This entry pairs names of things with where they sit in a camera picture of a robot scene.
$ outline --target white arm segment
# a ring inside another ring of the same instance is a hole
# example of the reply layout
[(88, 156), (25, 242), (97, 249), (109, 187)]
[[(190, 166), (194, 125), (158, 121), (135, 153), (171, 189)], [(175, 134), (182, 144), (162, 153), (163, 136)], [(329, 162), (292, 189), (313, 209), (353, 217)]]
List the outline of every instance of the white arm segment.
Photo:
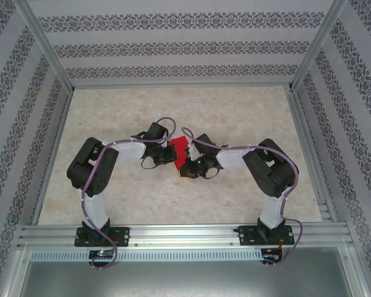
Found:
[[(223, 168), (228, 167), (244, 167), (247, 168), (243, 156), (251, 150), (221, 150), (216, 159)], [(274, 229), (280, 225), (283, 218), (280, 215), (280, 208), (283, 201), (283, 194), (279, 198), (264, 195), (264, 205), (260, 215), (261, 222), (270, 229)]]
[[(126, 160), (141, 159), (146, 149), (146, 146), (140, 142), (126, 142), (123, 144), (116, 144), (111, 147), (119, 152), (116, 165)], [(78, 189), (77, 192), (81, 197), (81, 189)], [(106, 209), (104, 208), (103, 192), (92, 197), (85, 195), (85, 210), (87, 211), (90, 220), (99, 229), (102, 229), (109, 219)], [(84, 222), (92, 228), (87, 219), (84, 218)]]
[[(80, 198), (81, 192), (82, 192), (81, 189), (77, 189), (77, 193), (79, 193)], [(104, 224), (106, 224), (107, 221), (109, 220), (109, 217), (107, 216), (106, 213), (106, 209), (104, 208), (103, 198), (104, 198), (103, 192), (92, 197), (85, 195), (85, 210), (87, 211), (87, 214), (91, 221), (99, 229), (102, 229)], [(84, 218), (84, 222), (93, 229), (93, 227), (91, 226), (91, 224), (89, 224), (86, 218)]]
[(260, 220), (265, 226), (269, 227), (269, 229), (274, 229), (283, 222), (283, 218), (280, 215), (283, 195), (284, 194), (279, 198), (264, 195), (264, 206), (262, 207)]

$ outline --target vent slot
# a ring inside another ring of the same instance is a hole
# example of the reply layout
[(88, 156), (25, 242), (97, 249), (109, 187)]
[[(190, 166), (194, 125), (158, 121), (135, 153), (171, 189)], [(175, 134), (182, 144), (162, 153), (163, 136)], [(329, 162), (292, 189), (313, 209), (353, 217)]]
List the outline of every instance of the vent slot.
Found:
[[(33, 251), (31, 262), (85, 262), (89, 251)], [(118, 250), (118, 262), (198, 262), (262, 260), (261, 249)]]

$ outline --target metal base plate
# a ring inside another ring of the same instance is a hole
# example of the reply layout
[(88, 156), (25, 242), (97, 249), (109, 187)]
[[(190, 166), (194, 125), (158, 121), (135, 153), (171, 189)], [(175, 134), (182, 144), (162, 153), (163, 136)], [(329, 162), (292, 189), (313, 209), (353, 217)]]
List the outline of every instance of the metal base plate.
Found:
[[(128, 246), (129, 244), (129, 228), (128, 227), (110, 227), (109, 237), (116, 243), (117, 246)], [(95, 247), (96, 244), (92, 240), (85, 236), (85, 230), (83, 227), (77, 229), (77, 233), (74, 240), (74, 246), (82, 248)], [(103, 247), (111, 247), (109, 241), (105, 241), (102, 245)]]
[(289, 225), (284, 225), (278, 235), (265, 241), (258, 233), (257, 225), (239, 226), (239, 243), (241, 246), (275, 246), (279, 245), (279, 237), (282, 245), (294, 244), (294, 235)]

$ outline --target robotic arm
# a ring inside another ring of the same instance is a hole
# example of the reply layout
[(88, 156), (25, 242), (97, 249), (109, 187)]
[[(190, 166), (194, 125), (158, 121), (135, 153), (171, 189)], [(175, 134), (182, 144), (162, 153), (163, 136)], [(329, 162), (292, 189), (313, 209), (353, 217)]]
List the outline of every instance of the robotic arm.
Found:
[(242, 147), (235, 150), (217, 147), (206, 134), (194, 139), (186, 149), (188, 158), (180, 168), (180, 175), (189, 178), (206, 178), (207, 171), (215, 168), (217, 172), (230, 167), (248, 168), (259, 188), (264, 192), (264, 204), (257, 221), (258, 234), (268, 243), (276, 240), (285, 221), (282, 216), (284, 195), (294, 185), (296, 174), (282, 156), (285, 153), (271, 139), (265, 139), (255, 149)]
[[(168, 145), (170, 139), (151, 142), (152, 140), (162, 139), (168, 134), (169, 132), (165, 127), (158, 123), (152, 123), (147, 132), (132, 136), (135, 141), (114, 144), (106, 149), (85, 192), (84, 206), (88, 217), (84, 218), (82, 228), (77, 231), (78, 241), (76, 240), (76, 244), (87, 243), (88, 246), (102, 246), (106, 243), (104, 237), (96, 232), (90, 222), (107, 236), (113, 231), (110, 229), (110, 220), (104, 207), (103, 190), (108, 185), (115, 165), (126, 160), (146, 159), (147, 157), (153, 159), (155, 166), (177, 160), (174, 145)], [(77, 189), (80, 197), (94, 167), (93, 162), (98, 159), (106, 145), (108, 145), (108, 142), (101, 142), (92, 137), (88, 138), (70, 164), (67, 177), (71, 180), (73, 187)]]

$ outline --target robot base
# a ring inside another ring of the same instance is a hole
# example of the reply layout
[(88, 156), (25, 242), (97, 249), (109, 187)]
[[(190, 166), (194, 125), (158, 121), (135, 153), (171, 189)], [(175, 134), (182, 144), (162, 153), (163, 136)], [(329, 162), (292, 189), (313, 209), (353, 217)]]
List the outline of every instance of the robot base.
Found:
[(289, 225), (280, 226), (267, 239), (264, 239), (258, 232), (258, 225), (239, 226), (234, 231), (239, 233), (239, 243), (241, 246), (277, 246), (282, 240), (282, 245), (294, 244), (292, 228)]
[[(108, 220), (105, 226), (102, 227), (101, 231), (108, 235), (116, 243), (116, 246), (128, 246), (128, 227), (110, 227), (110, 220)], [(82, 227), (77, 229), (74, 246), (90, 248), (95, 246), (111, 247), (112, 245), (96, 230), (82, 222)]]

